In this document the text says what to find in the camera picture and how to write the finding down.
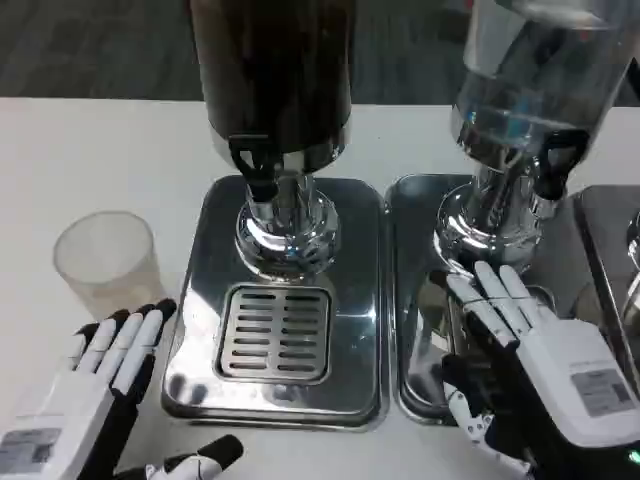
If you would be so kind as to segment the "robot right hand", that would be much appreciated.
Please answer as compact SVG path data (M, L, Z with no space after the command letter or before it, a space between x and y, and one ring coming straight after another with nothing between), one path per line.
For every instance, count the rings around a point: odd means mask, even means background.
M469 442L518 479L638 478L639 398L601 330L559 318L509 265L473 270L441 281L496 385L443 357L445 400Z

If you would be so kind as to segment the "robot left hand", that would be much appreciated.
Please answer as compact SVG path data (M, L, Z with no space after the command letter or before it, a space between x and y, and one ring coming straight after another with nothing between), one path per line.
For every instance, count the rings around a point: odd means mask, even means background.
M158 465L116 469L176 309L165 298L77 330L53 377L26 395L2 431L2 478L216 479L237 462L244 446L224 435Z

